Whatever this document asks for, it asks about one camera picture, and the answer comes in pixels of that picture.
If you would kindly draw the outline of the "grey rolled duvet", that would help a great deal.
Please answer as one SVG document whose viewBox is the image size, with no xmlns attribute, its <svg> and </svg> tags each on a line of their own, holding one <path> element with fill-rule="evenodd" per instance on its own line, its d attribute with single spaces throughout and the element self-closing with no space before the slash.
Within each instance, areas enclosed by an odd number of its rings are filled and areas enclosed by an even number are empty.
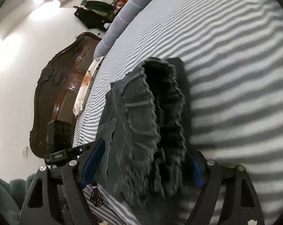
<svg viewBox="0 0 283 225">
<path fill-rule="evenodd" d="M 128 0 L 118 15 L 114 18 L 108 31 L 97 45 L 94 58 L 102 57 L 112 48 L 115 41 L 125 31 L 128 25 L 152 0 Z"/>
</svg>

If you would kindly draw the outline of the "hanging dark jackets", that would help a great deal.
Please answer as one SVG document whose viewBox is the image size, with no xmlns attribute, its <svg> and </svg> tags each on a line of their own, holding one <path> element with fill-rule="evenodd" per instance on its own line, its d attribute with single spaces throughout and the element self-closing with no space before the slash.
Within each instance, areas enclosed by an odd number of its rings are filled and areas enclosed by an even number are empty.
<svg viewBox="0 0 283 225">
<path fill-rule="evenodd" d="M 83 0 L 80 6 L 74 6 L 76 9 L 75 17 L 87 29 L 99 29 L 106 31 L 106 24 L 111 24 L 115 18 L 115 6 L 104 1 Z"/>
</svg>

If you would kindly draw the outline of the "grey white striped bed sheet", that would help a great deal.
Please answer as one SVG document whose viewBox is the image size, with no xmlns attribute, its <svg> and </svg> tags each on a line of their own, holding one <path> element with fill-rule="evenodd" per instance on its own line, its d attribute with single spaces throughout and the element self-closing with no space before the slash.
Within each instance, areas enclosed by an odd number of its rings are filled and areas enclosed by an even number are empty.
<svg viewBox="0 0 283 225">
<path fill-rule="evenodd" d="M 74 146 L 96 137 L 105 94 L 147 57 L 184 62 L 191 142 L 243 165 L 266 224 L 283 212 L 283 9 L 276 0 L 152 0 L 109 48 Z"/>
</svg>

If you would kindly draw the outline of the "white floral pillow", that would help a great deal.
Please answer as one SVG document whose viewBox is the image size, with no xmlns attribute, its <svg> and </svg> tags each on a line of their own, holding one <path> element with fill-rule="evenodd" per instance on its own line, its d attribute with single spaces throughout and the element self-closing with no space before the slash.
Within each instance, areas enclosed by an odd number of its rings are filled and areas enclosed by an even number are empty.
<svg viewBox="0 0 283 225">
<path fill-rule="evenodd" d="M 93 60 L 84 76 L 73 106 L 73 113 L 75 118 L 78 118 L 85 109 L 86 102 L 93 86 L 93 82 L 104 58 L 105 56 L 101 56 Z"/>
</svg>

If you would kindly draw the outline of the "dark wooden headboard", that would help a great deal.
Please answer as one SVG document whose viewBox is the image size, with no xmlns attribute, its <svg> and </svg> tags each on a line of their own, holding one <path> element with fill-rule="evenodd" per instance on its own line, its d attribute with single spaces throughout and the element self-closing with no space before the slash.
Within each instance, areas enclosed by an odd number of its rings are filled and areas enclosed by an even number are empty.
<svg viewBox="0 0 283 225">
<path fill-rule="evenodd" d="M 52 150 L 47 124 L 58 120 L 67 123 L 72 141 L 75 116 L 73 106 L 85 74 L 93 61 L 100 37 L 84 32 L 56 54 L 41 71 L 34 95 L 34 120 L 30 132 L 31 151 L 43 158 Z"/>
</svg>

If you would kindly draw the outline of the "black tracker box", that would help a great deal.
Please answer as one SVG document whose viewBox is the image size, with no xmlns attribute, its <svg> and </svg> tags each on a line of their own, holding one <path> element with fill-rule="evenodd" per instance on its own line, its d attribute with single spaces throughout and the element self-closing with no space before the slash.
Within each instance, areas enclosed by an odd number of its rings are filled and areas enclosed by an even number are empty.
<svg viewBox="0 0 283 225">
<path fill-rule="evenodd" d="M 49 153 L 70 149 L 73 125 L 71 123 L 53 120 L 47 124 L 47 143 Z"/>
</svg>

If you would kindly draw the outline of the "dark grey denim pants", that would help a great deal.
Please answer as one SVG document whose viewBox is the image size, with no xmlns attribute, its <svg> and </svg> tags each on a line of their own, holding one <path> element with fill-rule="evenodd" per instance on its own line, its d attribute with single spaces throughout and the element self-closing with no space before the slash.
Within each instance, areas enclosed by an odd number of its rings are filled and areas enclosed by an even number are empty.
<svg viewBox="0 0 283 225">
<path fill-rule="evenodd" d="M 184 78 L 179 58 L 150 57 L 106 93 L 95 181 L 136 216 L 164 210 L 183 186 Z"/>
</svg>

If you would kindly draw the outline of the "green fleece sleeve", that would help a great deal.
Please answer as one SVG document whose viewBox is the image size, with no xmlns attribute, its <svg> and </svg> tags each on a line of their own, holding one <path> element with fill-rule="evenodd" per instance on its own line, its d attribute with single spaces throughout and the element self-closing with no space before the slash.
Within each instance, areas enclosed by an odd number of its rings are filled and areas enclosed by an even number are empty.
<svg viewBox="0 0 283 225">
<path fill-rule="evenodd" d="M 35 174 L 6 182 L 0 178 L 0 224 L 18 224 L 25 197 Z"/>
</svg>

